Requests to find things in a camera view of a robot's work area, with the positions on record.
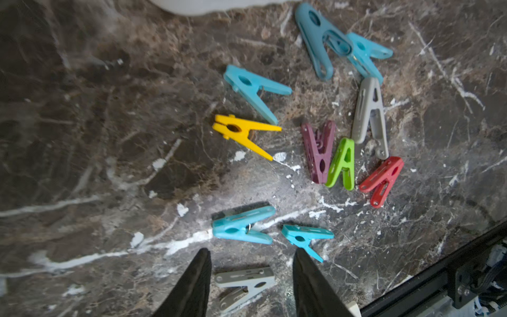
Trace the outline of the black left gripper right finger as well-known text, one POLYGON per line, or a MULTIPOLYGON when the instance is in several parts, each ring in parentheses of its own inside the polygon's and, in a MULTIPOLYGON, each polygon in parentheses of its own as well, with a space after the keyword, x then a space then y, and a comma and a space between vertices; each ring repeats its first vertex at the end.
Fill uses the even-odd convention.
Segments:
POLYGON ((294 255, 293 289, 296 316, 353 316, 302 248, 294 255))

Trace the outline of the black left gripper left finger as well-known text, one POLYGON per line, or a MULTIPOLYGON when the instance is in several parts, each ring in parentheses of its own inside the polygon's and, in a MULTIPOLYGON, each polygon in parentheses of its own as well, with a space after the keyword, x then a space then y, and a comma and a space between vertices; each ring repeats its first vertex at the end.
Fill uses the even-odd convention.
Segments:
POLYGON ((206 316, 211 270, 211 252, 202 248, 152 316, 206 316))

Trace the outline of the grey clothespin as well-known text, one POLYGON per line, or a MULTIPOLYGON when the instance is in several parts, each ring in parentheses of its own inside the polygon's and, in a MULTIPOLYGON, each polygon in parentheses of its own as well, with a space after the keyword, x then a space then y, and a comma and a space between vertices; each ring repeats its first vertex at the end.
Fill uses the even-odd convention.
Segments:
POLYGON ((389 158, 388 140, 384 105, 380 90, 380 82, 376 77, 363 79, 356 102, 351 138, 356 144, 362 144, 367 136, 368 128, 372 138, 378 143, 376 156, 381 160, 389 158))
POLYGON ((229 313, 261 292, 275 285, 275 274, 270 267, 218 273, 215 283, 232 292, 220 300, 219 310, 229 313))

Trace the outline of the red clothespin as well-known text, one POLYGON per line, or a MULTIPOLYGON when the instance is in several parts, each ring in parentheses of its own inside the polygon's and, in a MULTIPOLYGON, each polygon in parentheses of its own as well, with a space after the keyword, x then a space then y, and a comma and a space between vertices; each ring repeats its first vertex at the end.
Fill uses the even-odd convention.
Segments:
POLYGON ((359 185, 362 193, 373 191, 370 199, 373 208, 381 208, 384 205, 403 166, 404 161, 401 157, 390 157, 359 185))

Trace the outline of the green clothespin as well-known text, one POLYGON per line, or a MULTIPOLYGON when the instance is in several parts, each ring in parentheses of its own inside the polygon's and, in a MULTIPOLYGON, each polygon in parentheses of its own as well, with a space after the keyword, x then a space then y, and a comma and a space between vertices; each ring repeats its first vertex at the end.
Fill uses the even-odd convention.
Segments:
POLYGON ((326 186, 332 188, 342 174, 343 186, 352 191, 355 188, 355 142, 344 137, 335 152, 328 172, 326 186))

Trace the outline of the yellow clothespin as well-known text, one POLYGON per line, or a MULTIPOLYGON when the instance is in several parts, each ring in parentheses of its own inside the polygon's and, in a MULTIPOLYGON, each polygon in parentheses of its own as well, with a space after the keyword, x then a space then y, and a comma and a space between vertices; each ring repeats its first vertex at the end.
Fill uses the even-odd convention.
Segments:
POLYGON ((225 139, 232 139, 245 148, 253 151, 261 157, 272 161, 273 157, 265 152, 261 147, 256 145, 249 139, 249 134, 252 130, 267 131, 267 132, 281 132, 282 127, 263 124, 250 120, 236 118, 234 115, 223 116, 216 115, 215 122, 212 128, 223 135, 225 139))

